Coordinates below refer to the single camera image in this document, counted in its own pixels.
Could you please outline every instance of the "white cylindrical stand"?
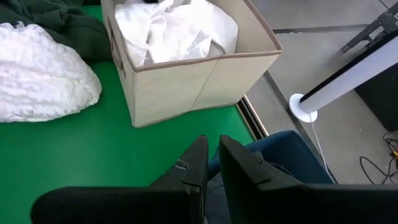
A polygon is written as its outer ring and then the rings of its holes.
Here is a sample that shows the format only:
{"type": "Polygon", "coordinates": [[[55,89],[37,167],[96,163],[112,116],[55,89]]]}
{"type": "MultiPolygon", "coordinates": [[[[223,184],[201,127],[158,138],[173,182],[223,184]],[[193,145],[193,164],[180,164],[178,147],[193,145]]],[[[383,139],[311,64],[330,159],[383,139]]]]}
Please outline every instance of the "white cylindrical stand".
{"type": "Polygon", "coordinates": [[[290,110],[303,122],[310,123],[315,121],[317,118],[316,112],[320,108],[375,77],[397,62],[398,37],[395,37],[345,72],[337,74],[332,81],[325,80],[305,96],[301,94],[292,95],[289,100],[290,110]]]}

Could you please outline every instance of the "green surface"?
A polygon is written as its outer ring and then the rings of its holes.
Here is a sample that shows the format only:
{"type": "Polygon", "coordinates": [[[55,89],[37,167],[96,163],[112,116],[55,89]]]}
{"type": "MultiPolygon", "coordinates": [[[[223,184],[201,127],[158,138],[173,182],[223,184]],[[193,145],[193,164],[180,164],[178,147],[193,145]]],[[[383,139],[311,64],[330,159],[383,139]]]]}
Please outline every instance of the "green surface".
{"type": "MultiPolygon", "coordinates": [[[[87,9],[101,16],[97,7],[87,9]]],[[[147,186],[200,134],[208,136],[210,154],[220,134],[253,141],[235,106],[133,128],[114,64],[91,67],[103,86],[96,105],[43,123],[0,124],[0,223],[30,223],[34,200],[59,187],[147,186]]]]}

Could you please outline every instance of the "white crumpled cloth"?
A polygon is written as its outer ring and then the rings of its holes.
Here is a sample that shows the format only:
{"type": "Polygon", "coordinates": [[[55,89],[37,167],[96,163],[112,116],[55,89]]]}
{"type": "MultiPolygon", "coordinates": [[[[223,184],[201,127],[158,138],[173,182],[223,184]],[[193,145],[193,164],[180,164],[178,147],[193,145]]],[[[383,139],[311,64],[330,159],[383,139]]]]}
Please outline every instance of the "white crumpled cloth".
{"type": "Polygon", "coordinates": [[[48,121],[98,101],[98,77],[40,26],[0,24],[0,49],[0,122],[48,121]]]}
{"type": "Polygon", "coordinates": [[[115,18],[137,67],[233,54],[238,39],[234,19],[206,0],[127,0],[116,5],[115,18]]]}

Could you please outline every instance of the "fabric storage bin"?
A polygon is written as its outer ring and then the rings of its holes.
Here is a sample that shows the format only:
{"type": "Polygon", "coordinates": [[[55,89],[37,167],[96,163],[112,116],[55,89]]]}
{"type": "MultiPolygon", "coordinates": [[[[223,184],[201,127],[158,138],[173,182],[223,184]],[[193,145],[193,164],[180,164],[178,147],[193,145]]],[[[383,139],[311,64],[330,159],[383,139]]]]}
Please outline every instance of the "fabric storage bin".
{"type": "Polygon", "coordinates": [[[235,54],[136,67],[114,17],[115,5],[124,2],[101,0],[101,5],[132,125],[137,128],[191,110],[237,103],[282,53],[250,0],[210,0],[238,24],[235,54]]]}

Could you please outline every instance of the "person's leg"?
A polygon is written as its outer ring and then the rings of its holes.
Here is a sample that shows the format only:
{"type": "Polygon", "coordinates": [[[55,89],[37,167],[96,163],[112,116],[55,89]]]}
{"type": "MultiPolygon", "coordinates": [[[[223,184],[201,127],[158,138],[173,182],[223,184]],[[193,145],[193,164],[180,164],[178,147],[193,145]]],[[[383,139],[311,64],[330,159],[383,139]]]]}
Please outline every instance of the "person's leg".
{"type": "MultiPolygon", "coordinates": [[[[332,184],[326,170],[295,131],[281,131],[246,146],[250,151],[261,150],[265,161],[287,169],[293,177],[303,183],[332,184]]],[[[218,149],[209,161],[209,177],[220,171],[218,149]]]]}

